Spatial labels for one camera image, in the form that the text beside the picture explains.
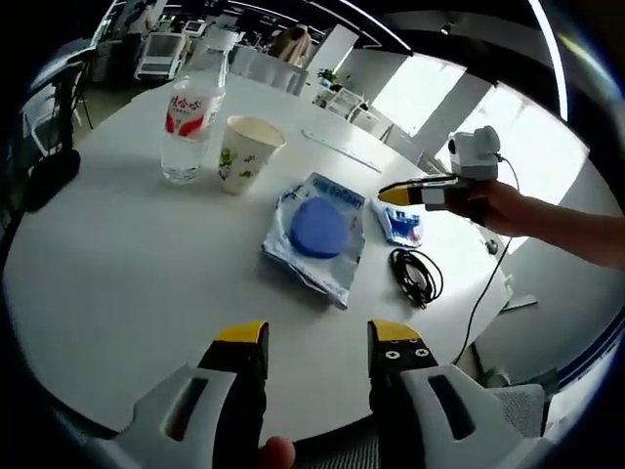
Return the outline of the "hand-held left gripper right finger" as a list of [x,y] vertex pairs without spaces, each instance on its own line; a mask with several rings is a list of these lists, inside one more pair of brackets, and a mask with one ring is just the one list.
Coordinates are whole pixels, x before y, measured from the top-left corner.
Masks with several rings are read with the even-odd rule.
[[369,403],[383,468],[501,468],[503,407],[422,336],[389,320],[367,325]]

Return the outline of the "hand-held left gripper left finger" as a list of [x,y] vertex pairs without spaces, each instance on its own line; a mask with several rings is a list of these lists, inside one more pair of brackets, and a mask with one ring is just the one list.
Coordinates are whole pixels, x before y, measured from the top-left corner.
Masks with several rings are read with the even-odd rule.
[[250,468],[267,408],[269,324],[229,326],[134,408],[131,453],[142,468]]

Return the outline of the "person's right hand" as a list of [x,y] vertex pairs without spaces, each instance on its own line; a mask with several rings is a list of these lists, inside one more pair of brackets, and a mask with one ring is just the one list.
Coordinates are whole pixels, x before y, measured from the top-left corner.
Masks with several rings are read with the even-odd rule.
[[498,181],[478,182],[456,190],[446,209],[499,235],[528,234],[531,200],[513,187]]

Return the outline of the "person's left hand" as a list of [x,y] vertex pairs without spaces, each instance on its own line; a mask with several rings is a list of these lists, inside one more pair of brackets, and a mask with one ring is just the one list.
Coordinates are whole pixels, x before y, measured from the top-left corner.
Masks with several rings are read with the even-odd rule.
[[296,459],[294,445],[282,437],[271,437],[260,449],[259,467],[268,469],[290,469]]

